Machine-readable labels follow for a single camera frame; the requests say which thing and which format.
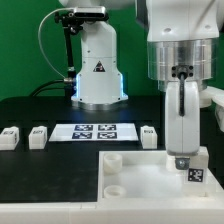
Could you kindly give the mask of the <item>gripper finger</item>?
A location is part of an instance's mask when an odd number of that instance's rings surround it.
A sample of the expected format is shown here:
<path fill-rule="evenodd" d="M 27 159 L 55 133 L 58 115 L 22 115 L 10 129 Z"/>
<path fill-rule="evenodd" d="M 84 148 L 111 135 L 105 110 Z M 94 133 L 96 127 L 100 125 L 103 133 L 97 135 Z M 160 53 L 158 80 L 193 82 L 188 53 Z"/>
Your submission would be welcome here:
<path fill-rule="evenodd" d="M 178 170 L 187 170 L 190 165 L 189 157 L 176 157 L 175 158 L 175 167 Z"/>

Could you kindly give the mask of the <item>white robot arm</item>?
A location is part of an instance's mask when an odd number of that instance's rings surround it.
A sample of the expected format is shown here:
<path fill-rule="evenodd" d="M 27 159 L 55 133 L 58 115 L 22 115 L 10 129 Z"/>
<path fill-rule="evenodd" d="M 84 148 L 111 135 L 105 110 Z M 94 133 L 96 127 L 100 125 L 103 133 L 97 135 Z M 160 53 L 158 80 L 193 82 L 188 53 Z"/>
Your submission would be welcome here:
<path fill-rule="evenodd" d="M 107 107 L 125 98 L 116 67 L 116 33 L 108 9 L 136 7 L 148 28 L 149 77 L 165 95 L 165 148 L 179 170 L 200 148 L 200 100 L 215 74 L 224 0 L 59 0 L 72 31 L 82 30 L 82 69 L 74 103 Z"/>

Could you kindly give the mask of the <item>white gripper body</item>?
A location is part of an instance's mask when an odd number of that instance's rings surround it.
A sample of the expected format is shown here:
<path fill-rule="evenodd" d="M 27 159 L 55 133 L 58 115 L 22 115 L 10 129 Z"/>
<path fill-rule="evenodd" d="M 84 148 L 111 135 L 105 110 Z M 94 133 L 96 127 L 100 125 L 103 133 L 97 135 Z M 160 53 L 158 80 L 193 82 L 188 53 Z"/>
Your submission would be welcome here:
<path fill-rule="evenodd" d="M 165 96 L 165 148 L 175 156 L 194 155 L 200 147 L 200 106 L 196 82 L 184 84 L 184 115 L 180 115 L 180 83 L 169 82 Z"/>

